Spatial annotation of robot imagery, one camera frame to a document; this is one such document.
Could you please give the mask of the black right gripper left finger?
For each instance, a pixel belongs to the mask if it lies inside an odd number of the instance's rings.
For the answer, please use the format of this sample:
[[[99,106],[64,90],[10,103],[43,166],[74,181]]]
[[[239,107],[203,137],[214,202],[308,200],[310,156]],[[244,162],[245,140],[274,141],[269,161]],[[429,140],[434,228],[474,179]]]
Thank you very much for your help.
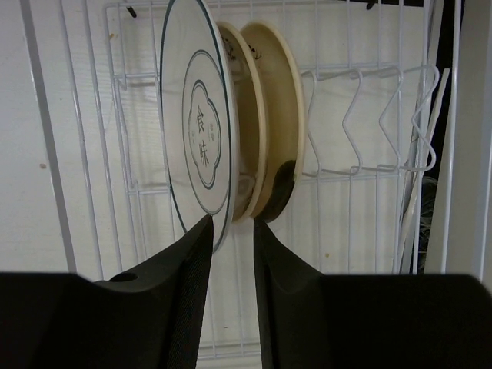
[[[193,368],[214,223],[107,281],[72,273],[1,275],[3,368]]]

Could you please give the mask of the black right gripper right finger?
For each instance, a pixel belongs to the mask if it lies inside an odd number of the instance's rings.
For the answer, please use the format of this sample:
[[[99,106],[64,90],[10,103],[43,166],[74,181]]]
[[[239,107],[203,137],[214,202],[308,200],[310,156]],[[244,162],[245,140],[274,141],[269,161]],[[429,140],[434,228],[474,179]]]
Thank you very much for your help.
[[[491,295],[466,274],[323,274],[254,224],[265,368],[489,368]]]

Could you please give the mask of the white plate with dark rings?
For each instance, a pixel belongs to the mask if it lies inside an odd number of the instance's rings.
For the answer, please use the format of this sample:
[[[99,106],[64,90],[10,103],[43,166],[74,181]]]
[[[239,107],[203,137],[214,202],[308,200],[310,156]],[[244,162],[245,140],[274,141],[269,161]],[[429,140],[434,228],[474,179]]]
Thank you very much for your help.
[[[204,1],[168,3],[160,95],[177,219],[189,231],[210,215],[218,251],[231,227],[238,189],[238,110],[228,55]]]

